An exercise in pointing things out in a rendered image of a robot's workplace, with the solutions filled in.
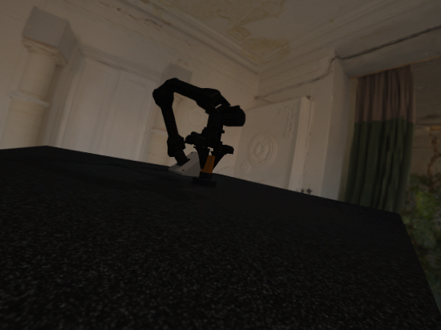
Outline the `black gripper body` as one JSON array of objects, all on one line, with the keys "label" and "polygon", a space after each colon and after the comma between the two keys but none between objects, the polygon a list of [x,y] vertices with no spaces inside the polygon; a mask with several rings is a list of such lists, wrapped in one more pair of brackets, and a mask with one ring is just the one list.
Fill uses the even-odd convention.
[{"label": "black gripper body", "polygon": [[213,151],[233,154],[233,147],[229,145],[222,145],[223,142],[221,142],[221,134],[225,132],[222,126],[208,123],[207,126],[204,127],[204,130],[206,131],[204,137],[199,135],[187,135],[184,143],[191,145],[195,143],[196,147],[211,147],[213,148]]}]

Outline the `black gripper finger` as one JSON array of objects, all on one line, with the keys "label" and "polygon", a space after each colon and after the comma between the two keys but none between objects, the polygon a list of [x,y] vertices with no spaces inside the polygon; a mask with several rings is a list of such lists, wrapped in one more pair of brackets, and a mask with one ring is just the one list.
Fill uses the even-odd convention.
[{"label": "black gripper finger", "polygon": [[196,151],[198,152],[199,160],[200,160],[200,169],[204,169],[204,165],[206,164],[210,149],[206,147],[193,147],[193,148],[195,148]]},{"label": "black gripper finger", "polygon": [[215,168],[215,166],[219,163],[219,161],[222,159],[222,157],[224,155],[226,155],[226,153],[224,152],[219,152],[219,151],[211,151],[211,154],[213,156],[215,156],[215,160],[214,160],[214,164],[213,164],[213,169]]}]

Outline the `orange ribbed cylinder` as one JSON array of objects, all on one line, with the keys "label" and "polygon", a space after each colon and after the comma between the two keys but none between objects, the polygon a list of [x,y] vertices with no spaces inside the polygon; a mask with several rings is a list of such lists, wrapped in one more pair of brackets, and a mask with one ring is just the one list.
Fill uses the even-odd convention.
[{"label": "orange ribbed cylinder", "polygon": [[204,169],[201,169],[200,171],[212,174],[214,160],[215,160],[215,156],[208,155],[206,164],[204,165]]}]

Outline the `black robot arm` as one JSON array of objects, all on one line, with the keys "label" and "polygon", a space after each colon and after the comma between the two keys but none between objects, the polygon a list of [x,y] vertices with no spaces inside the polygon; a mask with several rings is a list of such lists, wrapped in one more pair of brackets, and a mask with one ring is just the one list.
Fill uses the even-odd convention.
[{"label": "black robot arm", "polygon": [[[208,114],[208,123],[223,127],[242,127],[245,124],[245,112],[240,106],[231,107],[224,96],[215,89],[200,88],[188,84],[177,78],[167,80],[162,86],[157,87],[152,93],[158,107],[162,110],[164,124],[168,132],[168,155],[175,157],[178,166],[182,166],[188,159],[183,152],[185,149],[184,137],[181,137],[172,110],[174,92],[196,101],[197,106]],[[221,104],[221,106],[219,106]],[[215,108],[219,106],[218,108]]]}]

